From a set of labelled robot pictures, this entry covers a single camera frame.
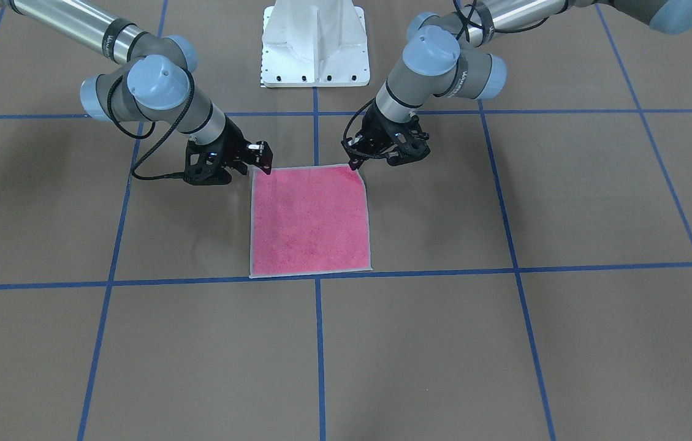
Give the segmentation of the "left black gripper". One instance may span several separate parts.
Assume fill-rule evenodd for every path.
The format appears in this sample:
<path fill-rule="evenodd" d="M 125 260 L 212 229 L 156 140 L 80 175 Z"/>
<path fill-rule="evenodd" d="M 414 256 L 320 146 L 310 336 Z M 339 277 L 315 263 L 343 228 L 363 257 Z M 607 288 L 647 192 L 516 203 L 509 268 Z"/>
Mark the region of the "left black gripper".
<path fill-rule="evenodd" d="M 357 171 L 368 160 L 387 159 L 388 165 L 399 167 L 427 158 L 429 135 L 413 136 L 412 122 L 394 122 L 385 117 L 376 104 L 370 103 L 362 118 L 359 138 L 341 141 L 348 154 L 349 168 Z"/>

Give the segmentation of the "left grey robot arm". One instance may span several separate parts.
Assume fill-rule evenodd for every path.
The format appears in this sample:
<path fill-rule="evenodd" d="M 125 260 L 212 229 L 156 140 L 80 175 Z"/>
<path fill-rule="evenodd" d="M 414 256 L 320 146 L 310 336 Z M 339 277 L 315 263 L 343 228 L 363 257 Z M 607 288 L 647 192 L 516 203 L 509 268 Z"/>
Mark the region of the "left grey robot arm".
<path fill-rule="evenodd" d="M 558 15 L 591 9 L 595 1 L 455 1 L 446 14 L 421 12 L 406 31 L 406 42 L 374 98 L 343 129 L 340 148 L 346 166 L 368 161 L 399 167 L 430 154 L 429 135 L 417 112 L 432 98 L 486 101 L 510 78 L 508 65 L 486 53 L 494 41 L 533 32 Z"/>

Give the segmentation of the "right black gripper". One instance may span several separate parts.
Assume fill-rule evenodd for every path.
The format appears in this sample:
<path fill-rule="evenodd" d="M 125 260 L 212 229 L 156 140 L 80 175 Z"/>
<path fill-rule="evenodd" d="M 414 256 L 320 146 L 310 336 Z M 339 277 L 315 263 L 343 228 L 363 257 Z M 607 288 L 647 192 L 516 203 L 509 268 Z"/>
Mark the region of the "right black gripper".
<path fill-rule="evenodd" d="M 230 118 L 226 118 L 225 128 L 219 137 L 205 147 L 205 153 L 205 172 L 214 172 L 217 168 L 231 168 L 247 176 L 248 165 L 267 175 L 272 172 L 273 151 L 269 143 L 251 143 L 246 140 L 242 131 Z"/>

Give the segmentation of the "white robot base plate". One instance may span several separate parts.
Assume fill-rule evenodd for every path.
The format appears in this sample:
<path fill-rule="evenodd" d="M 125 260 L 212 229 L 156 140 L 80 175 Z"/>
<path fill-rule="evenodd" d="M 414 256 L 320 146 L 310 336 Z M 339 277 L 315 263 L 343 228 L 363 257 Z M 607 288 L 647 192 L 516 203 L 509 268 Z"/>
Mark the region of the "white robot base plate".
<path fill-rule="evenodd" d="M 262 18 L 261 86 L 343 88 L 370 83 L 363 8 L 351 1 L 276 1 Z"/>

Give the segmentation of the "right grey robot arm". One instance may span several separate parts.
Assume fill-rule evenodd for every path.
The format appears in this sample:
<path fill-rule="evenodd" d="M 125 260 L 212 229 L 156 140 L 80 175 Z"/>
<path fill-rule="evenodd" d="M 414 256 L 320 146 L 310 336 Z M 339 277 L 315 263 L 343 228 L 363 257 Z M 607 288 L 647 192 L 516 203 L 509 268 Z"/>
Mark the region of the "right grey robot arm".
<path fill-rule="evenodd" d="M 264 141 L 247 141 L 234 122 L 202 92 L 192 73 L 197 53 L 181 36 L 158 37 L 133 21 L 86 1 L 0 1 L 0 7 L 68 36 L 118 64 L 113 73 L 85 79 L 80 103 L 92 118 L 113 123 L 148 123 L 150 137 L 158 122 L 169 130 L 150 148 L 155 153 L 172 133 L 187 137 L 183 171 L 158 175 L 195 186 L 226 185 L 230 170 L 247 174 L 272 170 L 273 153 Z"/>

